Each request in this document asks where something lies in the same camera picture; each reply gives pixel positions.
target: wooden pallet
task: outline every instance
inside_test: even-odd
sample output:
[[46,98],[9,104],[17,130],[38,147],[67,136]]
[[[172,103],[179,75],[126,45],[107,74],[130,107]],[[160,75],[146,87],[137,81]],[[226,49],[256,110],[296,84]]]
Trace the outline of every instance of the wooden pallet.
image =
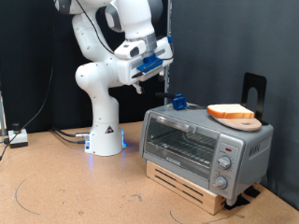
[[218,213],[224,206],[225,198],[204,189],[183,177],[148,161],[147,176],[157,183],[171,189],[191,203],[203,208],[211,215]]

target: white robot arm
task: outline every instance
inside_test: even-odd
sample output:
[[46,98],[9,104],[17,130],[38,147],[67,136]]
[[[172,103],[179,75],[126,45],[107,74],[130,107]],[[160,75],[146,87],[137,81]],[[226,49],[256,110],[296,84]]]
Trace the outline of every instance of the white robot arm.
[[[173,62],[173,53],[165,37],[156,40],[151,21],[162,14],[161,0],[54,0],[63,14],[75,14],[73,28],[83,55],[93,63],[80,66],[76,82],[93,104],[93,126],[85,151],[100,156],[121,152],[119,104],[108,88],[133,85],[142,93],[139,81],[145,81]],[[109,27],[125,32],[126,40],[113,52],[98,26],[95,13],[106,8]]]

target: table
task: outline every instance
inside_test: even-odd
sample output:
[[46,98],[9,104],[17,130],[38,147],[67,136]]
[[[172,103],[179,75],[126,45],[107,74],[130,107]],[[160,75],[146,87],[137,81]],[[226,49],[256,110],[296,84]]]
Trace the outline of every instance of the table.
[[[142,122],[121,124],[128,147],[111,157],[53,133],[30,133],[29,147],[0,162],[1,223],[299,223],[298,211],[263,186],[250,204],[212,216],[146,177]],[[68,130],[86,132],[89,128]]]

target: toaster oven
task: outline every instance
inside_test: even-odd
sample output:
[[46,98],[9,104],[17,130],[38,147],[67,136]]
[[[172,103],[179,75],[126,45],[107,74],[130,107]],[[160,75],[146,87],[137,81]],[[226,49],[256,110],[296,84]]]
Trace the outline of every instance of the toaster oven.
[[243,132],[218,123],[205,109],[177,111],[164,105],[146,113],[139,150],[146,161],[233,205],[240,193],[266,174],[272,135],[269,124]]

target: toast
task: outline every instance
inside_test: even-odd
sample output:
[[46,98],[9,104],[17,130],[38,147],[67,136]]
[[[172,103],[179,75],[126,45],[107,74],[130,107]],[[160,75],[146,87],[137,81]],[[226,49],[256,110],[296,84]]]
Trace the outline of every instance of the toast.
[[209,105],[206,112],[218,119],[254,119],[254,113],[242,105]]

